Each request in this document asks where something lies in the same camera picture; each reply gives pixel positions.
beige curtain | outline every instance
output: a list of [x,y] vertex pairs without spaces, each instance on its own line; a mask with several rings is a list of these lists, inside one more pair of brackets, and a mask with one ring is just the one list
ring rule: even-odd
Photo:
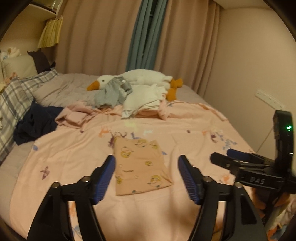
[[219,5],[212,0],[169,0],[155,70],[200,96],[206,90],[218,34]]
[[141,0],[68,0],[56,49],[61,73],[125,72]]

cartoon duck print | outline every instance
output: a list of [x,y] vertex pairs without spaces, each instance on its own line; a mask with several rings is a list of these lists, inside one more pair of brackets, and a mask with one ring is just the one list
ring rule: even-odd
[[139,139],[135,145],[138,147],[145,147],[146,143],[147,141],[145,139]]
[[124,135],[122,135],[120,132],[115,132],[114,134],[112,132],[110,132],[110,133],[111,133],[111,139],[110,139],[110,141],[108,141],[108,143],[109,143],[108,147],[111,147],[111,148],[114,148],[114,143],[115,143],[115,140],[117,137],[125,138],[128,134],[127,132]]
[[124,146],[121,149],[120,155],[124,158],[129,158],[129,156],[131,155],[132,152],[133,152],[132,150],[130,150],[128,147]]
[[122,183],[122,178],[121,177],[116,177],[116,182],[117,182],[117,184],[121,184]]
[[152,163],[152,161],[146,161],[145,165],[150,167],[150,166],[153,166],[153,163]]
[[155,149],[155,150],[158,149],[158,145],[156,145],[156,144],[154,144],[154,143],[150,143],[150,145],[151,145],[151,147],[152,147],[153,149]]
[[158,176],[158,175],[153,175],[152,177],[151,177],[151,179],[150,179],[150,182],[149,183],[147,183],[147,184],[149,184],[150,186],[152,186],[152,187],[154,187],[154,188],[159,188],[160,187],[160,185],[161,185],[161,178],[160,178],[160,176]]
[[136,191],[136,190],[132,190],[131,192],[132,194],[136,194],[136,193],[142,193],[142,191]]

plaid pillow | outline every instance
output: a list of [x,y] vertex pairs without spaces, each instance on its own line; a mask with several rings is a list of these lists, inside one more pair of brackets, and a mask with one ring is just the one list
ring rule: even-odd
[[13,147],[13,130],[31,105],[19,80],[13,80],[0,96],[0,113],[3,128],[0,130],[0,163]]
[[25,91],[27,97],[30,100],[33,100],[33,92],[40,87],[41,84],[44,84],[54,77],[58,76],[59,73],[55,68],[52,68],[51,71],[42,72],[34,77],[20,80],[20,84]]
[[0,95],[0,114],[2,114],[3,126],[3,129],[0,130],[0,164],[12,150],[13,131],[18,121],[30,108],[34,98],[32,93],[40,84],[46,83],[58,75],[59,73],[52,69],[31,78],[12,80]]

wall shelf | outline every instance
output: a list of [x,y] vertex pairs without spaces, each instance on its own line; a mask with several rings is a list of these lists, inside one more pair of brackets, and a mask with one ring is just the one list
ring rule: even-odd
[[55,18],[57,16],[56,13],[53,13],[45,8],[39,7],[34,4],[29,4],[21,13],[20,15],[34,18],[39,22],[43,22],[50,18]]

printed bedsheet pattern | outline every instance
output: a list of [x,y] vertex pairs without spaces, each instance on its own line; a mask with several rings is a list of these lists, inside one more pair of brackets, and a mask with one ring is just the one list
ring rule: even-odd
[[[166,121],[121,120],[120,116],[99,114],[83,131],[62,126],[38,139],[12,195],[10,220],[13,229],[26,238],[50,185],[56,181],[62,185],[74,183],[90,175],[103,164],[107,155],[113,154],[115,137],[121,136],[156,140],[173,184],[165,188],[155,185],[154,191],[146,193],[131,190],[132,195],[116,196],[116,177],[113,175],[105,199],[94,207],[106,239],[187,240],[199,206],[188,197],[178,170],[178,157],[185,154],[203,175],[232,184],[234,177],[227,170],[211,164],[210,154],[226,154],[229,148],[244,152],[252,150],[229,121],[214,109],[184,102],[171,103],[168,108],[171,117]],[[217,223],[222,221],[224,212],[223,203],[220,206]],[[70,203],[69,208],[75,240],[81,240],[75,204]]]

